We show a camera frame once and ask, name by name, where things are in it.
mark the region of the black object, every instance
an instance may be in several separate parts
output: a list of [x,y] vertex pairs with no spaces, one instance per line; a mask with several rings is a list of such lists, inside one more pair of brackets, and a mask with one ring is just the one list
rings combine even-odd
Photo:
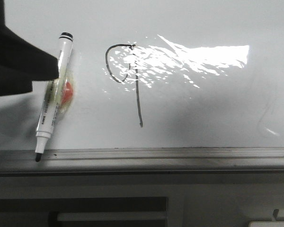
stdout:
[[0,213],[160,212],[167,210],[167,197],[0,199]]
[[32,91],[32,81],[59,77],[57,59],[29,44],[5,26],[0,0],[0,96]]
[[62,223],[58,221],[59,212],[50,211],[48,214],[48,227],[62,227]]

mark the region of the white surface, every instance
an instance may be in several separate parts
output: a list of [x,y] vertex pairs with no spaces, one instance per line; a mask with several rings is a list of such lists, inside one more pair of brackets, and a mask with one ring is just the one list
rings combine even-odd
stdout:
[[[47,148],[284,147],[284,0],[6,0],[6,23],[55,55],[60,33],[74,36],[76,93]],[[141,73],[166,66],[148,84],[140,77],[143,128],[134,83],[105,66],[107,48],[128,42],[147,63]],[[174,56],[156,58],[166,49]],[[0,149],[35,149],[43,93],[36,82],[0,97]]]

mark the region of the whiteboard marker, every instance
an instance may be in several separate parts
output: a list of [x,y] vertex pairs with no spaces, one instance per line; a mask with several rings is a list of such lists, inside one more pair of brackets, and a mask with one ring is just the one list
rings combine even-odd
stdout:
[[72,35],[63,32],[59,37],[59,78],[47,83],[39,123],[36,129],[36,162],[40,161],[41,156],[44,153],[45,145],[53,133],[55,120],[63,97],[65,73],[68,62],[70,60],[71,49]]

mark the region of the whiteboard frame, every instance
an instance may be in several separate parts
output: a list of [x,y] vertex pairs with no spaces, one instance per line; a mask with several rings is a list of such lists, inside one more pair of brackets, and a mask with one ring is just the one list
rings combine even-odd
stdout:
[[284,148],[132,148],[0,151],[0,175],[284,170]]

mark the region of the black marker cap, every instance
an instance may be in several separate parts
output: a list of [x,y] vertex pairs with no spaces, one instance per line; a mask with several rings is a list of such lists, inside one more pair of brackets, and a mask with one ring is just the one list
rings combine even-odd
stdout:
[[61,35],[65,35],[65,36],[68,36],[68,37],[72,38],[72,34],[68,33],[68,32],[62,32]]

